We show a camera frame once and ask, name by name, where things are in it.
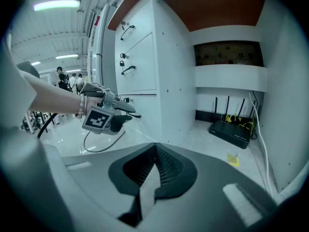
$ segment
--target white shelf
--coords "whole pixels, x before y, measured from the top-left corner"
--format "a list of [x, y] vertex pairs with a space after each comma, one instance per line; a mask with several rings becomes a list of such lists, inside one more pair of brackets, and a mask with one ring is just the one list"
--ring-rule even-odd
[[241, 64], [195, 67], [196, 87], [225, 87], [267, 92], [267, 68]]

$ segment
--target floor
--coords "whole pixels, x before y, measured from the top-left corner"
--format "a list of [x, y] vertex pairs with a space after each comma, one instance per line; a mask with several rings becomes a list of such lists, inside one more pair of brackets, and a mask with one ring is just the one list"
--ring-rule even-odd
[[[62, 156], [74, 156], [80, 154], [91, 154], [83, 148], [83, 141], [87, 135], [87, 131], [82, 129], [82, 121], [73, 118], [72, 115], [59, 116], [59, 125], [49, 125], [48, 133], [44, 132], [41, 140], [45, 144], [54, 145], [58, 148]], [[237, 156], [239, 166], [235, 166], [240, 172], [248, 176], [264, 189], [269, 189], [266, 181], [266, 170], [263, 153], [259, 147], [257, 140], [251, 140], [246, 149], [241, 149], [224, 140], [221, 140], [208, 133], [208, 128], [211, 123], [196, 120], [187, 136], [177, 145], [189, 150], [216, 157], [223, 161], [227, 161], [227, 154]], [[106, 134], [96, 135], [90, 133], [85, 146], [92, 150], [98, 151], [111, 145], [124, 129], [116, 136]], [[109, 148], [107, 151], [118, 150], [124, 147], [129, 147], [141, 143], [151, 142], [151, 139], [139, 133], [125, 133], [119, 141]], [[273, 181], [272, 171], [270, 169], [270, 183], [272, 186], [273, 197], [277, 203], [281, 203], [284, 197], [278, 194]], [[154, 188], [145, 188], [145, 195], [152, 192]]]

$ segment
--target black handle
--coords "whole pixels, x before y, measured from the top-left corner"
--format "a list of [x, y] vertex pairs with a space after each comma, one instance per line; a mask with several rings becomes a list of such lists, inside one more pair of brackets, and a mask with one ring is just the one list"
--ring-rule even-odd
[[132, 65], [129, 68], [126, 68], [123, 72], [121, 72], [121, 75], [124, 75], [126, 71], [131, 70], [131, 69], [135, 69], [136, 66]]
[[133, 28], [135, 28], [134, 25], [131, 25], [130, 27], [128, 27], [128, 28], [124, 31], [124, 33], [121, 35], [120, 40], [123, 41], [124, 39], [122, 38], [122, 36], [123, 36], [129, 29], [133, 29]]

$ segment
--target fluorescent light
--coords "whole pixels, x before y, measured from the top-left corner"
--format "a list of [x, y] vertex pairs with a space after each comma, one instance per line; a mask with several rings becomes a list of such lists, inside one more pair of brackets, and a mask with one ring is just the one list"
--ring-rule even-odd
[[40, 63], [41, 63], [41, 62], [38, 62], [38, 61], [37, 61], [37, 62], [31, 63], [31, 65], [32, 65], [32, 66], [35, 66], [35, 65], [40, 64]]
[[62, 59], [62, 58], [76, 58], [78, 57], [78, 54], [71, 54], [71, 55], [64, 55], [64, 56], [58, 56], [56, 57], [57, 59]]
[[80, 72], [81, 70], [72, 70], [72, 71], [66, 71], [66, 73], [69, 73], [69, 72]]
[[52, 8], [78, 8], [81, 2], [78, 0], [56, 0], [40, 2], [33, 6], [34, 11], [46, 10]]

